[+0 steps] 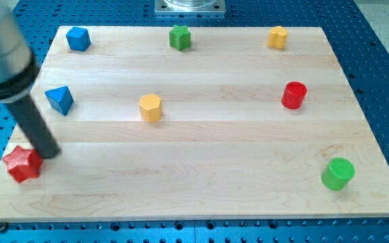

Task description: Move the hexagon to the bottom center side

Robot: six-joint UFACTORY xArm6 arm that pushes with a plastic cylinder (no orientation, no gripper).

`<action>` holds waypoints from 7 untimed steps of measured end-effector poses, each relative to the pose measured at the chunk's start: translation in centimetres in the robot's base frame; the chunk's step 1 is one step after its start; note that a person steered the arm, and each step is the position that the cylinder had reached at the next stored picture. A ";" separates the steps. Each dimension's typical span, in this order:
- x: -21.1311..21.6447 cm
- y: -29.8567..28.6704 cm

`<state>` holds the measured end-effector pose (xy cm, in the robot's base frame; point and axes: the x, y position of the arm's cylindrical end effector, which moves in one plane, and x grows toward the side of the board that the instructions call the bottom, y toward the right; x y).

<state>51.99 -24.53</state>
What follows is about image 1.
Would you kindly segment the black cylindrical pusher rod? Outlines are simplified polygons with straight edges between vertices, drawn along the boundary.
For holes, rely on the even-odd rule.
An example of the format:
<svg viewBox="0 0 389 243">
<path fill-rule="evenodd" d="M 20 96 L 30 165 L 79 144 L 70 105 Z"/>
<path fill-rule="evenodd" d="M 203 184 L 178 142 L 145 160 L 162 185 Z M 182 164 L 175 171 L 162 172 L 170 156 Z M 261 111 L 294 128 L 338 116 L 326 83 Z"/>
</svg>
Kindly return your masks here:
<svg viewBox="0 0 389 243">
<path fill-rule="evenodd" d="M 56 157 L 60 148 L 30 95 L 6 104 L 20 129 L 42 159 Z"/>
</svg>

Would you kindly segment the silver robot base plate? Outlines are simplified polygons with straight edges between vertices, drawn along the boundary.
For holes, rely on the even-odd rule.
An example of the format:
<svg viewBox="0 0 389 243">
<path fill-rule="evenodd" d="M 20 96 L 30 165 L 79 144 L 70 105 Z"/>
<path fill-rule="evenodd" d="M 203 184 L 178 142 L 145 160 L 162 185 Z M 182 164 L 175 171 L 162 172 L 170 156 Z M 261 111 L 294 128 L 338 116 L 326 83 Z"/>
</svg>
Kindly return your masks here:
<svg viewBox="0 0 389 243">
<path fill-rule="evenodd" d="M 225 13 L 225 0 L 155 0 L 158 16 L 223 16 Z"/>
</svg>

